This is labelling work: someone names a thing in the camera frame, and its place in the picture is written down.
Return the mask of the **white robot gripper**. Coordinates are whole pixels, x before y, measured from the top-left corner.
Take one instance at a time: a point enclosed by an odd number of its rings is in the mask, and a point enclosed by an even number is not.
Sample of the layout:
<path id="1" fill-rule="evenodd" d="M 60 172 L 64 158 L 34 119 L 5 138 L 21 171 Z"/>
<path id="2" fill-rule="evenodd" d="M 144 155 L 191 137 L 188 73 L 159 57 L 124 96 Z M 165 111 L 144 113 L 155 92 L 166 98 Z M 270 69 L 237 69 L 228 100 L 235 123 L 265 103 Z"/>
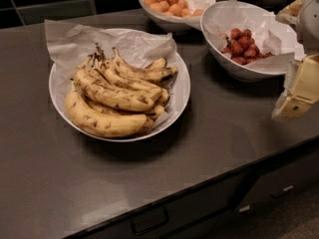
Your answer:
<path id="1" fill-rule="evenodd" d="M 297 41 L 305 53 L 318 53 L 319 0 L 303 0 L 297 16 L 290 15 L 288 7 L 282 9 L 275 19 L 294 27 Z M 275 104 L 272 118 L 281 122 L 301 118 L 319 102 L 319 55 L 291 62 L 283 87 L 284 91 Z"/>

